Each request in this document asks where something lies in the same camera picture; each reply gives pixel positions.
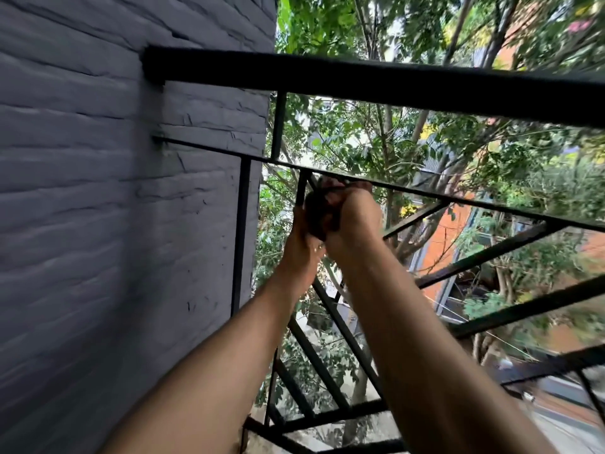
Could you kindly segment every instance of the person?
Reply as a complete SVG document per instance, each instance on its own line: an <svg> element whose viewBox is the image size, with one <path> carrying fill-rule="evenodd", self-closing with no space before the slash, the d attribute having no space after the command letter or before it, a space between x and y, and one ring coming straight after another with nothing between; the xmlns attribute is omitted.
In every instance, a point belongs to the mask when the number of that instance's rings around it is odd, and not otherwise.
<svg viewBox="0 0 605 454"><path fill-rule="evenodd" d="M410 452L555 454L450 335L383 242L382 212L372 195L352 185L327 199L341 208L341 217L325 248L343 272ZM304 218L296 208L283 259L266 284L159 382L102 454L228 452L324 254Z"/></svg>

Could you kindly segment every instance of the person's right hand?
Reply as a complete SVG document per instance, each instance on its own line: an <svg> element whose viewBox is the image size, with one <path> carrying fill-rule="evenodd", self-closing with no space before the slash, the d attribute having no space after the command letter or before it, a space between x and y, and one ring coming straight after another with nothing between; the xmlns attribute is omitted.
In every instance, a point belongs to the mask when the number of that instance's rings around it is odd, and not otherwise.
<svg viewBox="0 0 605 454"><path fill-rule="evenodd" d="M337 183L332 181L329 186L337 186ZM355 258L361 245L382 241L382 210L371 190L370 183L355 182L326 195L330 205L341 209L338 231L326 234L328 255L337 263Z"/></svg>

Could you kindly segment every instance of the hand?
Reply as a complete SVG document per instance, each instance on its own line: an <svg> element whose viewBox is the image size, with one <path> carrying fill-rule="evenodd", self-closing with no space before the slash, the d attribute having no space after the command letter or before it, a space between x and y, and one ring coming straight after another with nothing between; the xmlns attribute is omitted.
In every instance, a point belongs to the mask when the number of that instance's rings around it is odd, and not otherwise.
<svg viewBox="0 0 605 454"><path fill-rule="evenodd" d="M273 275L293 301L298 301L306 293L317 275L317 265L326 253L320 244L319 239L307 232L303 208L295 207L292 231Z"/></svg>
<svg viewBox="0 0 605 454"><path fill-rule="evenodd" d="M329 204L341 210L338 231L326 235L328 254L338 264L355 258L360 245L382 242L382 210L370 191L370 183L355 182L326 195Z"/></svg>

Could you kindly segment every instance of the black metal railing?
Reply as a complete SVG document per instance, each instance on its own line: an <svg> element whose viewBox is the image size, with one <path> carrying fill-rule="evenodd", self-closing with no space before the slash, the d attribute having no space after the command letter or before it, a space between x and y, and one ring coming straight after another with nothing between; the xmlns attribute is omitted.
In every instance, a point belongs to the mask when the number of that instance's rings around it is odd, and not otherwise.
<svg viewBox="0 0 605 454"><path fill-rule="evenodd" d="M296 203L298 205L303 203L307 183L311 184L311 187L316 188L316 180L314 179L313 174L332 175L347 180L359 180L359 178L351 175L298 166L278 159L284 127L285 101L288 92L313 96L332 96L349 100L364 100L373 103L412 106L417 108L420 106L426 107L427 102L430 102L430 107L427 109L436 111L501 116L549 123L605 128L605 119L600 112L577 111L577 108L592 108L594 102L605 100L605 83L586 77L487 71L472 68L428 67L375 61L342 61L323 57L296 57L285 54L203 51L200 49L163 48L158 46L148 47L142 57L142 62L147 79L156 84L163 84L167 80L175 80L255 90L278 91L270 157L228 151L222 148L206 146L202 143L177 140L163 135L153 136L153 140L156 143L199 148L236 156L241 159L237 225L235 232L235 255L233 259L232 315L238 311L240 301L251 161L260 161L267 164L298 169L300 172L296 198ZM268 73L268 71L271 70L280 70L280 73L278 75ZM357 77L355 86L350 86L346 81L340 79L330 78L330 76L342 77L351 75ZM320 76L321 79L311 80L309 79L311 76ZM411 82L414 83L414 86L409 86L405 89L404 86L401 86L401 90L392 90L391 88L386 90L369 84L374 83L377 79L395 79L398 82ZM433 89L433 87L424 86L422 83L432 83L435 82L435 79L438 80L437 82L441 83L442 88L449 90L447 94L441 92L441 90L435 90L432 95L427 95L427 89L430 90ZM502 101L498 99L468 98L465 89L468 88L466 84L470 82L473 83L473 86L479 86L480 88L498 88L502 93L510 92L511 94L522 94L524 95L523 105L519 105L518 101L515 99ZM455 95L457 92L464 92L464 95L457 96ZM470 198L427 192L398 184L377 180L368 181L375 186L435 199L433 204L421 209L411 217L405 218L396 226L386 230L383 234L384 238L393 236L416 224L418 221L442 211L443 208L452 203L480 207L491 211L512 213L539 222L539 224L536 224L533 228L524 230L513 237L498 242L469 257L460 259L439 271L418 278L416 283L420 288L426 288L446 280L453 275L472 267L479 266L490 259L498 258L508 252L551 235L567 226L605 232L605 223L602 221L555 217L531 210L518 209ZM326 386L326 389L333 397L338 408L327 412L315 413L314 409L306 400L303 392L299 389L298 384L283 365L279 356L275 354L272 368L272 383L269 385L270 392L273 389L273 382L275 381L275 376L277 374L295 400L303 417L293 421L285 421L276 406L272 403L271 396L269 396L264 424L248 418L248 420L246 420L245 428L275 443L282 449L295 454L307 454L312 453L313 451L286 437L284 435L286 433L368 416L388 410L387 404L382 398L379 378L372 367L371 361L362 353L359 344L347 327L344 319L337 311L337 298L330 298L317 278L313 283L313 288L329 316L334 321L334 324L343 335L344 340L359 361L361 369L368 375L369 381L374 385L380 399L358 405L349 405L341 390L330 376L327 367L314 351L311 343L309 343L296 320L292 318L288 325L292 335L301 346L301 349ZM479 332L504 326L534 315L544 314L561 307L570 306L603 293L605 293L605 275L578 283L569 288L557 290L523 304L510 306L485 317L451 326L450 331L456 338L464 339ZM565 375L570 372L576 372L590 397L590 401L595 407L594 409L605 424L605 415L603 408L601 407L601 402L592 391L590 382L582 373L582 370L585 368L603 364L605 364L605 346L595 346L583 349L582 351L566 353L544 359L537 363L519 364L511 369L495 373L493 378L502 386L509 386L519 382L536 380L545 376ZM512 396L520 398L520 394L515 390L508 388L507 391ZM333 454L352 452L387 454L405 450L405 443L398 439L362 446L342 447L323 452Z"/></svg>

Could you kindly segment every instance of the painted brick wall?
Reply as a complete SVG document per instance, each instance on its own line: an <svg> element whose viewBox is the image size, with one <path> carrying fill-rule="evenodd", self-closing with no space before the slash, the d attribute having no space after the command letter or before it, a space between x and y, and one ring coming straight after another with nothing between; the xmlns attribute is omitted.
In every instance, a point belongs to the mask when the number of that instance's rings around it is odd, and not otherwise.
<svg viewBox="0 0 605 454"><path fill-rule="evenodd" d="M139 54L272 51L275 18L276 0L0 0L0 452L93 453L228 319L239 161L149 135L259 153L268 97L162 91Z"/></svg>

